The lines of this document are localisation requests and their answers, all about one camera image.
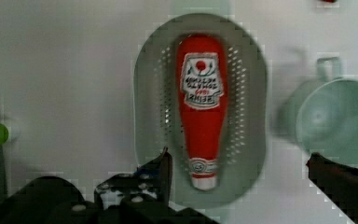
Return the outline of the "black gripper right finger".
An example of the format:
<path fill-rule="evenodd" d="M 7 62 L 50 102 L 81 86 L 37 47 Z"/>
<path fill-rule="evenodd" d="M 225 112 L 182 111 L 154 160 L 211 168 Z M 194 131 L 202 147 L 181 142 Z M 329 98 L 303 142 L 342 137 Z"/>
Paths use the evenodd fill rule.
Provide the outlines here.
<path fill-rule="evenodd" d="M 346 216 L 358 224 L 358 168 L 312 153 L 306 163 L 309 180 Z"/>

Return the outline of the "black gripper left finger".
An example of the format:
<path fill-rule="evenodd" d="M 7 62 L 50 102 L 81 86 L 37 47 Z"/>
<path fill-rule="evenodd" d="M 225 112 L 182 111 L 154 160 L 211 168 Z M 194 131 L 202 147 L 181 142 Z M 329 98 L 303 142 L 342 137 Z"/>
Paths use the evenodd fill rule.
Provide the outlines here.
<path fill-rule="evenodd" d="M 114 175 L 96 187 L 94 200 L 102 209 L 96 224 L 172 224 L 171 185 L 172 156 L 165 147 L 134 173 Z"/>

